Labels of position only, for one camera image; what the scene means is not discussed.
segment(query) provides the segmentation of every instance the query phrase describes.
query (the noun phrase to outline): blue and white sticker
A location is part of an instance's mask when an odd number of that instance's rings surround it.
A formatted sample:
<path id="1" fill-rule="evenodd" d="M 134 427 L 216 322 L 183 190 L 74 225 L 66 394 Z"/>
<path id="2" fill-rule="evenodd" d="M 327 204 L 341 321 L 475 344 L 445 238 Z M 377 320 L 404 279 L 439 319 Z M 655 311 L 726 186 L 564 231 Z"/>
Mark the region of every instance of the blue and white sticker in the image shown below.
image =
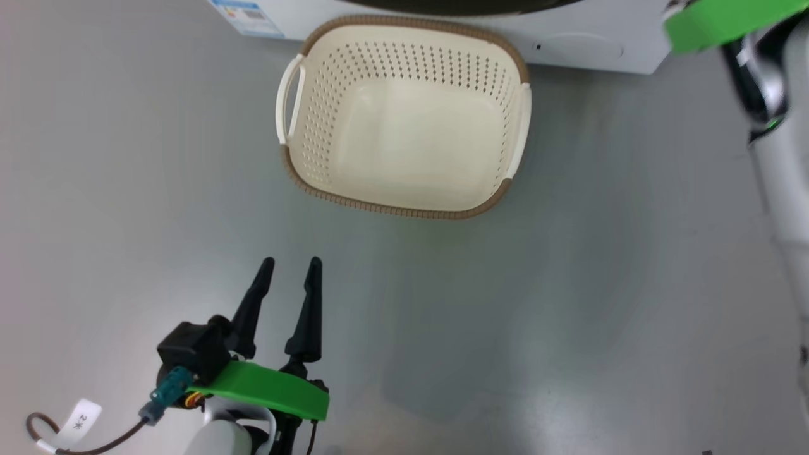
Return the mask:
<path id="1" fill-rule="evenodd" d="M 214 8 L 242 35 L 283 38 L 284 34 L 261 8 L 250 2 L 210 0 Z"/>

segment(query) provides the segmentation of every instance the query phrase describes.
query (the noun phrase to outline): green plastic part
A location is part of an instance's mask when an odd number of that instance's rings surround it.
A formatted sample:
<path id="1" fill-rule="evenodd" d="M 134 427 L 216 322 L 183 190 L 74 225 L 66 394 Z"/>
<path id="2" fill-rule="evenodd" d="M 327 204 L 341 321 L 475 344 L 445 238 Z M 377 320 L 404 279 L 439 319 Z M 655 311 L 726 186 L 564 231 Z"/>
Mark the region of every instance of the green plastic part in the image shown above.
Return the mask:
<path id="1" fill-rule="evenodd" d="M 297 376 L 247 362 L 230 362 L 210 387 L 191 387 L 204 394 L 297 415 L 326 420 L 328 393 Z"/>
<path id="2" fill-rule="evenodd" d="M 671 47 L 693 52 L 738 40 L 809 7 L 809 0 L 696 0 L 666 21 Z"/>

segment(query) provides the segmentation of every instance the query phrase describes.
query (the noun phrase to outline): black cable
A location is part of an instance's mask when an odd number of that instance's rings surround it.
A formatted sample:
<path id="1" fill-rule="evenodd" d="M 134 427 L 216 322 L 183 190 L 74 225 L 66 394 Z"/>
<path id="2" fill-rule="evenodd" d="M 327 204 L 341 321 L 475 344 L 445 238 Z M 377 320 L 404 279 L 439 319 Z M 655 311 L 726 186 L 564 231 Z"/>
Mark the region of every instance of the black cable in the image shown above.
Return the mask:
<path id="1" fill-rule="evenodd" d="M 54 433 L 58 433 L 60 431 L 59 425 L 57 425 L 56 422 L 54 422 L 53 419 L 51 419 L 47 415 L 42 414 L 41 412 L 31 413 L 31 415 L 29 415 L 28 418 L 25 419 L 25 428 L 26 428 L 26 430 L 28 430 L 28 435 L 31 437 L 31 439 L 34 440 L 34 442 L 39 442 L 40 439 L 42 439 L 42 436 L 40 436 L 40 434 L 37 433 L 36 429 L 34 428 L 34 420 L 37 420 L 37 419 L 47 423 L 48 426 L 51 427 L 51 429 L 53 430 Z M 124 441 L 131 438 L 135 433 L 137 433 L 141 428 L 143 428 L 144 425 L 146 425 L 146 419 L 145 418 L 141 419 L 140 422 L 138 422 L 134 427 L 132 427 L 128 432 L 124 433 L 118 439 L 114 440 L 113 442 L 111 442 L 109 444 L 102 445 L 101 447 L 99 447 L 97 449 L 83 450 L 82 452 L 74 452 L 72 450 L 66 450 L 66 449 L 56 449 L 56 454 L 57 455 L 100 455 L 101 453 L 108 452 L 108 451 L 114 449 L 115 447 L 121 445 Z"/>
<path id="2" fill-rule="evenodd" d="M 309 438 L 309 449 L 306 449 L 306 455 L 311 455 L 311 450 L 315 447 L 315 434 L 317 433 L 317 420 L 311 421 L 311 437 Z"/>

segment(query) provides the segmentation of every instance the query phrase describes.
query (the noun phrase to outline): white appliance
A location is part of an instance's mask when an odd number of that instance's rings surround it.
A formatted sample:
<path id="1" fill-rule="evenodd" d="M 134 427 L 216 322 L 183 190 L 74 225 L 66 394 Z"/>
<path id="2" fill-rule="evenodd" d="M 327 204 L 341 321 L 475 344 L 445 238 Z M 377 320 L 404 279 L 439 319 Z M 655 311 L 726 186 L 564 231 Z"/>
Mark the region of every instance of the white appliance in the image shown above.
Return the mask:
<path id="1" fill-rule="evenodd" d="M 506 37 L 528 63 L 651 74 L 669 53 L 663 31 L 667 0 L 581 0 L 522 14 L 414 15 L 343 0 L 209 0 L 244 35 L 305 40 L 321 24 L 344 15 L 409 15 L 470 23 Z M 383 5 L 386 0 L 357 0 Z M 388 0 L 403 4 L 401 0 Z M 496 8 L 531 0 L 414 1 L 410 4 Z M 559 3 L 560 0 L 533 0 Z"/>

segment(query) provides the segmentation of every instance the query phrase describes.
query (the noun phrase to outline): perforated basket wall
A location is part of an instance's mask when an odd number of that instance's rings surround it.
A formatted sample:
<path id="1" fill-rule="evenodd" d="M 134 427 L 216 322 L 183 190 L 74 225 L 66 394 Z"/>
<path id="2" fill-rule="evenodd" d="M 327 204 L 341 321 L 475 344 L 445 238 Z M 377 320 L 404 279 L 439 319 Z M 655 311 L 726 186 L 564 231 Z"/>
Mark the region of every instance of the perforated basket wall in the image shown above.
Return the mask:
<path id="1" fill-rule="evenodd" d="M 527 68 L 501 37 L 450 23 L 350 17 L 316 30 L 299 66 L 295 114 L 279 138 L 292 178 L 308 193 L 460 219 L 506 192 L 531 100 Z M 279 105 L 288 90 L 279 91 Z"/>

